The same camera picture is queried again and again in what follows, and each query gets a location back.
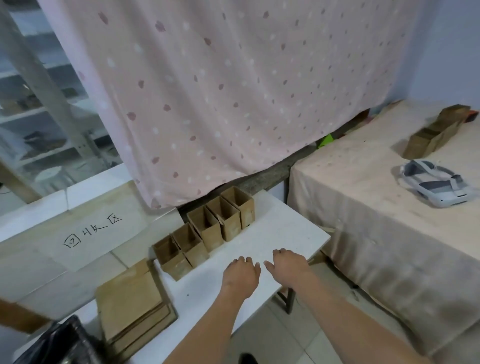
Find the pink curtain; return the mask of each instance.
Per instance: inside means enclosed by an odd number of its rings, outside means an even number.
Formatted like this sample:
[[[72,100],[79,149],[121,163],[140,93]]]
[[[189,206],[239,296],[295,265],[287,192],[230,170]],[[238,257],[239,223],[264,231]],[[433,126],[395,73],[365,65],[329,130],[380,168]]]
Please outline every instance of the pink curtain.
[[[178,206],[383,102],[415,0],[40,0],[145,201]]]

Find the window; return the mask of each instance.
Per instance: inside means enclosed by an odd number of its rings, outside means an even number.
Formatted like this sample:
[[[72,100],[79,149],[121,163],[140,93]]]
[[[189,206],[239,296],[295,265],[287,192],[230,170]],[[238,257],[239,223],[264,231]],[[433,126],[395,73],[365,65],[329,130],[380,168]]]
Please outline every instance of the window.
[[[120,163],[37,2],[0,0],[0,216]]]

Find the finger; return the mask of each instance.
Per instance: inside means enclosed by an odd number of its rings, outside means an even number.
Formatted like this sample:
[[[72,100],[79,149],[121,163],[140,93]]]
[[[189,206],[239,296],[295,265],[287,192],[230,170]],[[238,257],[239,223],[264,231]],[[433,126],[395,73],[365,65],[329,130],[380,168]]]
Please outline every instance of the finger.
[[[260,273],[262,272],[262,267],[260,267],[260,263],[256,263],[255,264],[255,274],[257,275],[257,277],[260,277]]]
[[[270,274],[273,275],[273,273],[275,272],[275,266],[272,263],[270,263],[268,260],[265,260],[264,264],[265,264],[265,268],[267,268]]]

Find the green object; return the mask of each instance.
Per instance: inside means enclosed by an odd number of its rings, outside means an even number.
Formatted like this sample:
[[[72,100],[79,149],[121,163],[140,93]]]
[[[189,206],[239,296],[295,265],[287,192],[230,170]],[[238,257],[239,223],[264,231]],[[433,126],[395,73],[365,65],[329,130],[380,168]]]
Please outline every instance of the green object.
[[[320,149],[321,147],[330,144],[331,142],[335,141],[335,139],[332,137],[331,134],[327,135],[325,139],[320,143],[317,149]]]

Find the shoe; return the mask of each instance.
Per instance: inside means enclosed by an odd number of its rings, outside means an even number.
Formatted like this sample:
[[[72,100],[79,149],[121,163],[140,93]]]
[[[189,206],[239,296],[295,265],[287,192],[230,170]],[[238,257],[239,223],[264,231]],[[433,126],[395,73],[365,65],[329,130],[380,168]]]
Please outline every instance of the shoe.
[[[252,354],[243,353],[240,355],[239,364],[258,364],[258,363]]]

